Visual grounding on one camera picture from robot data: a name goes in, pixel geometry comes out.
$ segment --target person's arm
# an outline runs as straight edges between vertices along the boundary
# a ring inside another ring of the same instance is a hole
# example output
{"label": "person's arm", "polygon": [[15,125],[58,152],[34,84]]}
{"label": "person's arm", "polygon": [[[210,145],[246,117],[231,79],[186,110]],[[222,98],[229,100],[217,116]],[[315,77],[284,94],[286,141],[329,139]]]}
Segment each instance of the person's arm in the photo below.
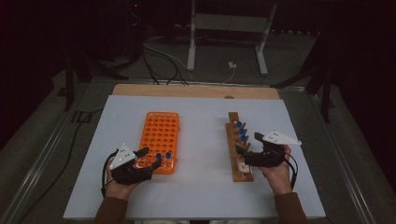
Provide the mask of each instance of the person's arm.
{"label": "person's arm", "polygon": [[128,200],[134,188],[139,183],[132,185],[121,185],[113,180],[111,172],[109,170],[109,164],[107,165],[107,185],[106,185],[106,197],[103,199],[93,224],[121,224],[125,219],[126,209],[128,208]]}
{"label": "person's arm", "polygon": [[[284,146],[286,159],[289,159],[291,150]],[[259,167],[264,177],[267,178],[273,193],[275,194],[276,211],[279,214],[281,224],[305,224],[307,223],[303,208],[297,193],[292,192],[290,184],[289,166],[284,161],[277,167]]]}

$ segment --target sleeve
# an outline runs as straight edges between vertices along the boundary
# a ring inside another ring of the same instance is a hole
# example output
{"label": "sleeve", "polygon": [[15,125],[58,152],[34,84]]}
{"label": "sleeve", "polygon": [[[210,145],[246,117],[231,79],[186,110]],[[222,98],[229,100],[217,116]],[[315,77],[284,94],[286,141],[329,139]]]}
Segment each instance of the sleeve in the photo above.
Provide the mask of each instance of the sleeve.
{"label": "sleeve", "polygon": [[297,193],[287,193],[275,196],[276,211],[281,224],[307,223],[304,210]]}
{"label": "sleeve", "polygon": [[93,224],[119,224],[125,219],[128,201],[105,197],[96,213]]}

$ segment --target table surface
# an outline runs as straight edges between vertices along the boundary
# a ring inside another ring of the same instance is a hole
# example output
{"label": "table surface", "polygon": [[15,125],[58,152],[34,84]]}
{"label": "table surface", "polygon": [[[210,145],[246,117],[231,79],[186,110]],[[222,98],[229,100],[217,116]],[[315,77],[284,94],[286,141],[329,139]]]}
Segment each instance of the table surface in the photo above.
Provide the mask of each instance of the table surface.
{"label": "table surface", "polygon": [[[276,90],[120,84],[107,100],[64,218],[95,216],[102,201],[99,188],[106,157],[123,143],[131,149],[138,147],[149,111],[179,113],[177,167],[173,175],[154,175],[136,188],[126,218],[277,217],[271,188],[258,170],[253,170],[254,182],[233,182],[225,132],[228,112],[236,111],[247,128],[254,130],[247,134],[266,134],[276,129],[296,138],[287,108]],[[261,150],[258,141],[250,143],[253,151]],[[308,217],[325,217],[304,154],[300,146],[290,147],[299,166],[295,191],[303,209]]]}

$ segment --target wire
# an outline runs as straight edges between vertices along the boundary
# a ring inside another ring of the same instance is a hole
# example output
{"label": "wire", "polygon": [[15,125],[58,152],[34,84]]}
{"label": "wire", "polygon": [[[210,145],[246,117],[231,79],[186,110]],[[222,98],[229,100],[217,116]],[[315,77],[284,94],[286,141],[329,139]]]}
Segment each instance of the wire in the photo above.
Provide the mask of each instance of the wire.
{"label": "wire", "polygon": [[152,71],[152,67],[151,67],[151,65],[149,65],[149,63],[148,63],[148,61],[146,59],[146,55],[145,55],[144,52],[142,53],[142,57],[141,58],[142,58],[143,63],[146,65],[146,67],[148,69],[148,72],[151,75],[151,78],[152,78],[153,82],[157,83],[157,85],[160,85],[160,83],[158,82],[157,78],[154,76],[154,72]]}
{"label": "wire", "polygon": [[225,84],[225,83],[229,82],[231,79],[233,79],[233,75],[235,75],[235,68],[233,68],[233,74],[231,75],[231,77],[228,78],[226,81],[221,82],[220,84]]}
{"label": "wire", "polygon": [[105,164],[103,165],[103,170],[102,170],[102,188],[100,189],[102,192],[102,196],[105,197],[106,196],[106,185],[109,184],[110,182],[108,182],[107,184],[105,184],[105,178],[106,178],[106,169],[107,169],[107,164],[108,162],[113,159],[114,157],[116,157],[117,153],[119,152],[119,149],[117,148],[115,152],[111,153],[106,161]]}
{"label": "wire", "polygon": [[[171,59],[175,59],[177,62],[181,63],[181,64],[186,68],[186,71],[187,71],[187,66],[186,66],[186,64],[184,64],[184,63],[183,63],[181,60],[179,60],[178,58],[176,58],[176,57],[174,57],[174,56],[172,56],[172,55],[170,55],[170,54],[161,52],[161,51],[159,51],[159,50],[153,49],[152,47],[150,47],[149,45],[147,45],[145,42],[143,42],[143,45],[146,46],[146,48],[148,48],[149,50],[152,50],[152,51],[154,51],[154,52],[160,53],[160,54],[163,55],[163,56],[168,57],[169,60],[170,60],[170,61],[172,62],[172,64],[174,65],[174,67],[177,68],[177,70],[178,70],[177,65],[176,65]],[[179,72],[179,75],[180,75],[180,79],[184,82],[184,84],[189,85],[189,84],[187,83],[187,81],[184,80],[184,78],[182,77],[182,75],[181,75],[181,73],[180,73],[179,70],[178,70],[178,72]],[[192,77],[192,75],[190,74],[189,71],[187,71],[187,73],[189,74],[189,76],[191,77],[192,80],[194,80],[194,81],[196,81],[196,82],[199,82],[199,81],[195,80],[195,79]]]}
{"label": "wire", "polygon": [[326,217],[326,219],[332,224],[332,220],[329,217]]}
{"label": "wire", "polygon": [[108,181],[106,184],[105,184],[105,186],[107,186],[107,185],[109,185],[111,182],[113,182],[114,181],[114,179],[111,179],[110,181]]}
{"label": "wire", "polygon": [[296,174],[298,174],[298,164],[297,161],[292,157],[289,153],[285,152],[286,155],[290,156],[294,160],[294,164],[296,164]]}
{"label": "wire", "polygon": [[[87,115],[83,120],[88,119],[88,118],[91,117],[93,114],[95,114],[95,113],[97,113],[97,112],[100,112],[100,111],[103,111],[103,109],[95,110],[95,111],[92,111],[92,112],[87,112],[88,115]],[[37,204],[46,196],[46,194],[47,194],[47,193],[50,191],[50,189],[56,184],[56,182],[58,181],[58,179],[59,179],[59,178],[62,176],[62,174],[64,173],[64,170],[66,169],[66,167],[67,167],[67,165],[69,164],[70,159],[71,159],[71,157],[72,157],[73,147],[74,147],[74,144],[75,144],[75,142],[76,142],[76,137],[77,137],[77,134],[78,134],[78,130],[79,130],[79,128],[81,127],[82,124],[83,124],[82,122],[79,123],[78,126],[77,126],[77,128],[76,128],[76,130],[75,130],[75,133],[74,133],[73,139],[72,139],[72,143],[71,143],[70,148],[69,148],[69,153],[68,153],[68,155],[67,155],[67,160],[66,160],[66,163],[64,164],[64,167],[62,168],[61,172],[60,172],[60,173],[55,177],[55,179],[50,183],[50,185],[47,187],[47,189],[44,191],[44,193],[42,193],[41,196],[40,196],[37,200],[35,200],[35,202],[34,202],[34,203],[26,210],[26,212],[21,216],[21,218],[20,218],[20,219],[18,220],[18,222],[17,222],[18,224],[23,222],[23,220],[27,217],[27,215],[29,215],[29,213],[32,212],[32,210],[33,210],[33,209],[37,206]]]}
{"label": "wire", "polygon": [[145,47],[144,47],[144,49],[156,53],[156,54],[152,54],[152,53],[146,52],[147,54],[150,54],[150,55],[153,55],[153,56],[156,56],[156,57],[163,58],[163,59],[167,60],[168,62],[170,62],[170,63],[175,67],[176,73],[175,73],[171,78],[168,79],[168,81],[166,82],[166,85],[168,85],[168,84],[169,84],[173,79],[175,79],[177,76],[180,77],[180,82],[181,82],[183,85],[189,85],[189,84],[186,82],[186,80],[184,80],[184,78],[183,78],[183,76],[181,75],[180,70],[178,69],[177,65],[172,61],[172,59],[171,59],[168,55],[166,55],[166,54],[164,54],[164,53],[162,53],[162,52],[160,52],[160,51],[158,51],[158,50],[152,49],[152,48],[145,48]]}

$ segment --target wooden rack base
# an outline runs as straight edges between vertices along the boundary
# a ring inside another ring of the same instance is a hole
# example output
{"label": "wooden rack base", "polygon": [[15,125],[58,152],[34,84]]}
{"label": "wooden rack base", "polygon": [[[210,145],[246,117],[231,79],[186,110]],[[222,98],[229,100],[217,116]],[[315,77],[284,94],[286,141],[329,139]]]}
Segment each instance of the wooden rack base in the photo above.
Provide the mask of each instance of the wooden rack base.
{"label": "wooden rack base", "polygon": [[[238,142],[238,132],[236,128],[236,122],[239,121],[239,116],[237,112],[229,112],[228,117],[230,123],[225,124],[225,129],[227,131],[227,140],[228,140],[228,149],[230,154],[230,162],[231,168],[233,171],[233,182],[252,182],[254,181],[254,177],[252,174],[252,169],[250,166],[245,165],[244,159],[235,151],[235,145]],[[243,145],[244,150],[248,150],[250,144]],[[240,172],[240,168],[242,167],[244,170],[248,170],[248,172]]]}

